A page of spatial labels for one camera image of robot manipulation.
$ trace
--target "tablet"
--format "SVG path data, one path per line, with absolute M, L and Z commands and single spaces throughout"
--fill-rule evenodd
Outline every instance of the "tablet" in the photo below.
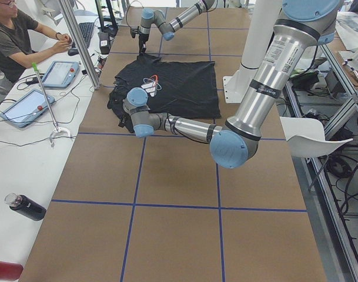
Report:
M 43 85 L 46 88 L 67 88 L 78 70 L 78 62 L 53 61 L 42 78 Z
M 55 98 L 47 95 L 49 103 Z M 47 110 L 44 94 L 40 90 L 32 89 L 13 105 L 0 114 L 0 117 L 16 127 L 25 127 Z

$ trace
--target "red cylinder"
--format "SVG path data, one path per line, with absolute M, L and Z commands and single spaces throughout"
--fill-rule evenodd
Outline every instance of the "red cylinder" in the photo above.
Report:
M 15 281 L 19 279 L 23 269 L 18 263 L 0 261 L 0 280 Z

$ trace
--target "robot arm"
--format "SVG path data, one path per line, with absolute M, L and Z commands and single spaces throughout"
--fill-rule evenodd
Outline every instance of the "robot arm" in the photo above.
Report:
M 171 131 L 209 143 L 210 153 L 219 165 L 241 166 L 255 155 L 262 137 L 261 125 L 304 50 L 333 40 L 336 15 L 342 3 L 342 0 L 283 0 L 283 9 L 274 25 L 275 36 L 265 58 L 238 110 L 222 127 L 167 113 L 150 114 L 147 93 L 141 88 L 132 89 L 123 105 L 132 118 L 137 137 L 152 135 L 156 129 Z
M 190 22 L 192 19 L 207 12 L 214 4 L 215 0 L 199 0 L 193 6 L 182 12 L 175 19 L 169 23 L 166 22 L 165 16 L 160 10 L 152 10 L 144 8 L 142 10 L 141 24 L 136 29 L 131 29 L 131 35 L 134 38 L 139 34 L 138 45 L 139 53 L 143 54 L 146 51 L 146 42 L 149 40 L 151 25 L 155 24 L 165 40 L 171 40 L 174 33 Z

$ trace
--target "black t-shirt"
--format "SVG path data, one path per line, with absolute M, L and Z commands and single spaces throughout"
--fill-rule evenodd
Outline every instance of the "black t-shirt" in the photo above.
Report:
M 0 70 L 7 79 L 16 82 L 25 68 L 9 56 L 19 52 L 26 55 L 32 53 L 28 30 L 37 28 L 38 22 L 21 10 L 18 10 L 17 17 L 12 18 L 12 21 L 15 30 L 0 23 Z

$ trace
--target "man's arm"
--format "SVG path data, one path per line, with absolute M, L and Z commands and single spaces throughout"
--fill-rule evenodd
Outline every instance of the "man's arm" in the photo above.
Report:
M 43 51 L 26 55 L 23 52 L 14 53 L 9 56 L 9 58 L 13 59 L 15 62 L 24 66 L 25 68 L 31 68 L 32 63 L 40 63 L 45 59 L 53 56 L 56 53 L 66 52 L 70 48 L 70 44 L 68 41 L 57 41 L 54 46 L 45 49 Z
M 72 43 L 72 38 L 67 33 L 66 34 L 57 33 L 54 29 L 42 23 L 39 23 L 34 30 L 44 34 L 49 38 L 68 41 L 69 43 Z

